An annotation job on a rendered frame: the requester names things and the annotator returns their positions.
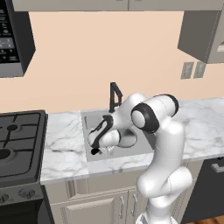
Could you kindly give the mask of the grey wall socket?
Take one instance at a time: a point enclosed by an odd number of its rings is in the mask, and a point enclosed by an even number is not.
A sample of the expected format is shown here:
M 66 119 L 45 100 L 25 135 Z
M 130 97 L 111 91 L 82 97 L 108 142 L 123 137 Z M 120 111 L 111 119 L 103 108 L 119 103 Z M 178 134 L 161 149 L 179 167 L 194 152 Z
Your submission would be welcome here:
M 194 79 L 203 77 L 204 72 L 206 70 L 206 65 L 207 65 L 206 63 L 201 61 L 197 62 L 197 65 L 194 71 L 194 76 L 193 76 Z
M 181 79 L 190 79 L 193 70 L 193 62 L 185 62 L 182 68 Z

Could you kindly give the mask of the beige panel under sink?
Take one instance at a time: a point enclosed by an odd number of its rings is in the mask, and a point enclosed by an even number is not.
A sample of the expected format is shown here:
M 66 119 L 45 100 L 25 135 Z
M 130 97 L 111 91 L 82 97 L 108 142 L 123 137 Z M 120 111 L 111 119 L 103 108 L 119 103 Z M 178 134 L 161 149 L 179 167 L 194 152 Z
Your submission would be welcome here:
M 91 178 L 73 179 L 66 182 L 67 195 L 72 198 L 80 194 L 99 193 L 136 185 L 144 170 L 127 171 Z

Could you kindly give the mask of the black microwave oven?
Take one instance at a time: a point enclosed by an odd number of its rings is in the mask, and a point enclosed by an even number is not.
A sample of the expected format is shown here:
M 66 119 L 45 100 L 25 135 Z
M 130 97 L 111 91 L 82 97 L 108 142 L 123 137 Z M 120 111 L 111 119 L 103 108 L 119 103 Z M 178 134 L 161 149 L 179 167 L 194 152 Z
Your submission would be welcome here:
M 0 78 L 23 77 L 35 51 L 29 13 L 0 0 Z

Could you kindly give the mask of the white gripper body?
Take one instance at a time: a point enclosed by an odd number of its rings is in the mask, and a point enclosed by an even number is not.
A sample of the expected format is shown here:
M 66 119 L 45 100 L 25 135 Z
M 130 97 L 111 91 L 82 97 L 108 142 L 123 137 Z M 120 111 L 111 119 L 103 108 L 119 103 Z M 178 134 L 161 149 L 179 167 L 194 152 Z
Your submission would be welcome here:
M 101 154 L 107 154 L 109 156 L 112 156 L 114 154 L 115 147 L 114 146 L 108 146 L 104 148 L 100 148 L 100 153 Z

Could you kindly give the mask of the beige cupboard door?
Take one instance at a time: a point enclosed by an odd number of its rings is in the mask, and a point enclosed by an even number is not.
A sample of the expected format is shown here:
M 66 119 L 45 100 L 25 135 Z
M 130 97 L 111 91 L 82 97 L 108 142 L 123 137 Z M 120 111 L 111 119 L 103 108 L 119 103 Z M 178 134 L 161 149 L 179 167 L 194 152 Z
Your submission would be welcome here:
M 131 210 L 133 209 L 133 194 L 137 194 L 137 207 L 136 207 L 136 215 L 135 217 L 132 216 Z M 139 217 L 139 215 L 144 211 L 147 205 L 147 199 L 142 197 L 136 188 L 132 188 L 129 191 L 129 197 L 128 197 L 128 206 L 127 206 L 127 217 L 126 217 L 126 224 L 136 224 L 136 220 Z
M 120 219 L 120 199 L 124 197 L 123 217 Z M 69 202 L 61 208 L 65 224 L 125 224 L 128 193 L 106 193 L 88 199 Z

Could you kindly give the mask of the steel sink basin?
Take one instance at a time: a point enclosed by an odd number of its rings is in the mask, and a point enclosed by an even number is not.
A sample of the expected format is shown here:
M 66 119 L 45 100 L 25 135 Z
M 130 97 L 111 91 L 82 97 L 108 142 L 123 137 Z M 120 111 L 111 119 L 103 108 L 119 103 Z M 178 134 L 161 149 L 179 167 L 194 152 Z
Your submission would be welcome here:
M 86 156 L 88 162 L 110 159 L 110 158 L 121 158 L 127 156 L 135 156 L 146 153 L 153 153 L 155 148 L 156 137 L 154 134 L 148 134 L 147 132 L 141 131 L 137 127 L 131 127 L 136 132 L 137 142 L 130 148 L 115 147 L 114 153 L 109 155 L 107 152 L 97 152 L 92 154 L 92 148 L 88 144 L 88 134 L 91 129 L 95 128 L 101 121 L 102 116 L 106 115 L 108 111 L 106 109 L 100 110 L 89 110 L 81 112 L 84 144 L 86 150 Z

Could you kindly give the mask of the black dishwasher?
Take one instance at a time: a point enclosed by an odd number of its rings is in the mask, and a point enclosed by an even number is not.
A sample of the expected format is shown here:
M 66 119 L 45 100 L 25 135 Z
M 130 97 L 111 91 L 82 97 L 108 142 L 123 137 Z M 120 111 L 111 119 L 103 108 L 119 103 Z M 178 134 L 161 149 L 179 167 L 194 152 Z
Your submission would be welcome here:
M 216 172 L 215 164 L 224 168 L 224 157 L 203 162 L 180 224 L 224 215 L 224 171 Z

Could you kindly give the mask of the black tap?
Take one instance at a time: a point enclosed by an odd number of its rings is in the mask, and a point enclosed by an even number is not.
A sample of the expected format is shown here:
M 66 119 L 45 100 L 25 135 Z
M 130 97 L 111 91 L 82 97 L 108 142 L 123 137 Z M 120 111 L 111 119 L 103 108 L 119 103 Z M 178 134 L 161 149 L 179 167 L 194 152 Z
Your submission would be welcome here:
M 115 107 L 122 104 L 123 94 L 115 82 L 110 83 L 109 112 L 113 113 Z

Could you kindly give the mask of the black stove with hob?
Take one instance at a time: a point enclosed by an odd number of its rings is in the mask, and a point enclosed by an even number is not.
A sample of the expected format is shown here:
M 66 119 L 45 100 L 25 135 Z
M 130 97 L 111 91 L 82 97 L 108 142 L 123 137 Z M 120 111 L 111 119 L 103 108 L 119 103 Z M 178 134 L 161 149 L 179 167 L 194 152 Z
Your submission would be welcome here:
M 0 224 L 54 224 L 46 189 L 40 184 L 47 113 L 44 110 L 0 114 Z M 18 192 L 30 188 L 31 199 Z

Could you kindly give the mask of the grey wall cupboards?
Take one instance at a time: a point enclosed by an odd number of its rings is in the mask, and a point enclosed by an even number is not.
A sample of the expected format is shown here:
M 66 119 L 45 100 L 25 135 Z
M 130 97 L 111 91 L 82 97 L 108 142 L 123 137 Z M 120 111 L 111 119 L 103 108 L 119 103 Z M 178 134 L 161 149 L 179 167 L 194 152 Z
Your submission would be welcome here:
M 12 0 L 15 11 L 219 11 L 224 0 Z

